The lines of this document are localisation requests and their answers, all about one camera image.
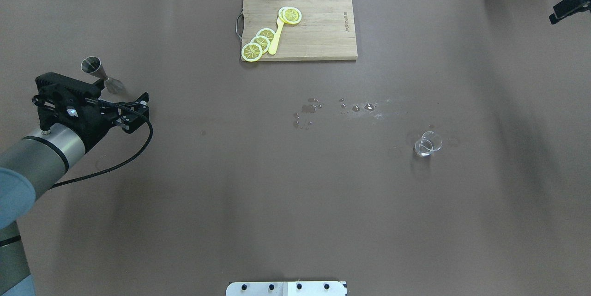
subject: shot glass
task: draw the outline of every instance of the shot glass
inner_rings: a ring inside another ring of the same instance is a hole
[[[428,157],[434,151],[439,151],[442,144],[443,140],[439,134],[433,131],[427,131],[414,144],[414,152],[420,157]]]

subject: metal jigger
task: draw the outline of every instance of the metal jigger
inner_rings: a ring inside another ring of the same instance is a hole
[[[109,77],[105,73],[105,68],[101,64],[101,60],[97,57],[88,57],[86,60],[83,60],[80,69],[82,69],[84,73],[93,75],[98,79],[103,79],[105,81],[105,87],[110,94],[118,94],[125,90],[123,83],[115,78]]]

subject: water droplet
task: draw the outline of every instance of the water droplet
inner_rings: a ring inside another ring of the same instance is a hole
[[[304,105],[302,105],[302,112],[303,113],[316,113],[316,105],[304,104]]]

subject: black band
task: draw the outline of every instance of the black band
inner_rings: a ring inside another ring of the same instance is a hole
[[[15,237],[11,237],[9,239],[5,239],[4,241],[0,241],[0,248],[2,246],[9,245],[9,244],[12,244],[14,242],[18,242],[20,240],[21,240],[21,235],[18,235],[18,236],[15,236]]]
[[[42,143],[43,145],[46,145],[47,147],[50,147],[51,149],[53,149],[53,151],[55,151],[55,154],[57,154],[57,155],[59,155],[59,157],[61,157],[61,160],[64,162],[64,166],[66,168],[66,172],[68,172],[68,170],[70,169],[70,163],[68,163],[67,157],[61,151],[61,149],[59,149],[53,143],[51,143],[51,142],[49,142],[47,140],[44,140],[43,138],[34,137],[34,136],[26,136],[23,139],[35,140],[35,141],[38,141],[38,142]]]

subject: metal clamp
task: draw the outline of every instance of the metal clamp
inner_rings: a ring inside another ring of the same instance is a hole
[[[242,17],[242,31],[244,32],[244,8],[240,9],[240,14],[238,14],[238,17],[236,18],[236,35],[240,39],[240,42],[242,42],[242,35],[241,35],[241,33],[238,33],[238,23],[240,22],[241,17]]]

